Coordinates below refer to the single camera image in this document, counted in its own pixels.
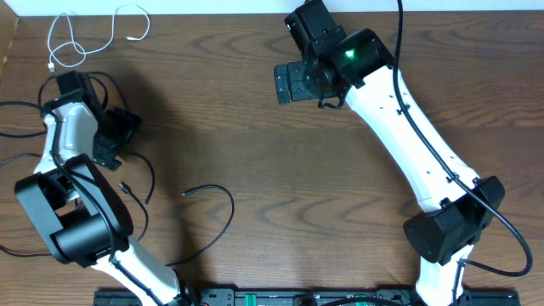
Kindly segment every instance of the table surface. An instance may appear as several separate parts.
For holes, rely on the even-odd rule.
[[[224,237],[197,260],[178,267],[191,284],[240,288],[367,288],[412,286],[419,257],[402,224],[420,212],[410,186],[375,134],[349,108],[320,110],[316,101],[278,106],[273,69],[300,58],[284,15],[153,16],[149,36],[141,16],[117,19],[116,40],[88,56],[79,71],[105,71],[142,116],[131,148],[156,170],[142,240],[163,262],[189,256],[223,228],[230,204],[220,191],[184,198],[199,184],[222,184],[236,200]],[[335,14],[352,33],[370,27],[390,50],[397,14]],[[48,77],[46,37],[51,18],[20,20],[0,83],[1,100],[37,100]],[[544,13],[408,13],[401,70],[414,98],[445,141],[482,177],[507,189],[501,212],[523,233],[535,255],[533,271],[510,279],[468,268],[471,287],[515,288],[524,305],[544,303]],[[73,18],[87,50],[109,38],[111,17]],[[61,21],[54,45],[69,32]],[[77,62],[66,49],[59,56]],[[110,104],[120,105],[108,84]],[[45,99],[56,98],[53,84]],[[0,129],[43,129],[34,110],[6,107]],[[41,153],[43,138],[0,139],[1,158]],[[144,198],[146,165],[122,156],[112,185],[130,184]],[[0,242],[21,252],[45,246],[13,192],[37,159],[0,171]],[[139,234],[143,213],[124,194]],[[472,259],[521,269],[524,254],[497,221],[483,233]],[[52,258],[0,254],[0,303],[89,305],[99,288],[119,287],[108,275]]]

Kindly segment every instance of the robotic arm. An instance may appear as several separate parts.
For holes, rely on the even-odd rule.
[[[15,194],[53,257],[114,277],[147,305],[198,305],[164,266],[136,240],[127,208],[93,163],[115,171],[121,148],[140,118],[126,110],[102,110],[87,75],[56,77],[62,96],[43,107],[48,128],[42,160]],[[55,211],[77,198],[64,215]]]
[[[285,22],[303,60],[275,67],[279,103],[319,99],[320,108],[341,108],[347,102],[377,134],[416,194],[422,212],[404,224],[406,237],[421,256],[416,296],[407,297],[410,293],[405,291],[391,295],[391,290],[300,294],[202,289],[197,294],[180,283],[173,269],[132,236],[127,208],[95,166],[115,171],[121,165],[116,156],[141,120],[127,110],[103,110],[88,76],[74,71],[56,77],[61,97],[43,106],[48,134],[42,160],[33,175],[15,185],[18,200],[57,261],[76,262],[111,275],[144,306],[397,305],[392,301],[402,303],[402,298],[417,305],[445,306],[451,303],[452,292],[454,299],[463,294],[463,268],[457,263],[468,258],[493,217],[476,200],[483,199],[497,209],[505,196],[501,182],[496,177],[480,179],[451,150],[417,106],[400,74],[399,87],[395,87],[394,58],[373,31],[365,29],[348,37],[321,0],[307,1]],[[405,108],[396,103],[396,94],[402,95]],[[331,97],[340,102],[325,103]],[[413,123],[444,158],[446,167],[421,141]],[[457,180],[470,190],[461,188]],[[77,198],[81,205],[59,215],[60,208]],[[519,305],[511,292],[466,290],[464,294],[471,303]],[[122,296],[100,295],[95,304],[134,304],[131,297]]]
[[[347,36],[321,0],[306,2],[286,19],[303,60],[275,67],[280,105],[319,99],[318,107],[342,108],[347,102],[377,134],[413,189],[423,212],[404,224],[406,237],[421,255],[416,293],[427,305],[451,304],[462,295],[460,279],[467,259],[492,214],[454,182],[420,140],[405,111],[447,167],[472,193],[497,209],[505,190],[496,177],[480,179],[445,143],[416,101],[402,76],[394,88],[394,58],[371,30]],[[402,95],[402,110],[396,94]],[[337,105],[324,103],[338,97]]]

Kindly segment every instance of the white wall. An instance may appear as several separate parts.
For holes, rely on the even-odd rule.
[[[258,14],[290,13],[303,0],[5,0],[18,16],[51,16],[60,13],[107,15],[123,5],[137,3],[150,14]],[[394,0],[324,0],[332,12],[382,12],[397,10]],[[534,10],[544,0],[405,0],[406,11]],[[139,13],[126,8],[121,14]]]

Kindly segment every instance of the green connector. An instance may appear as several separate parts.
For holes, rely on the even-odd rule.
[[[257,295],[246,294],[246,306],[257,306]]]
[[[366,298],[366,295],[365,294],[357,294],[355,296],[356,298]],[[355,303],[355,306],[367,306],[368,304],[366,302],[357,302]]]

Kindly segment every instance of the green led light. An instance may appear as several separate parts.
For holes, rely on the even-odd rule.
[[[257,295],[246,294],[246,306],[257,306]]]
[[[355,296],[356,298],[366,298],[365,294],[357,294]],[[368,304],[366,302],[356,302],[355,306],[367,306]]]
[[[355,57],[355,49],[350,49],[348,51],[346,51],[346,56],[350,59],[354,58]]]

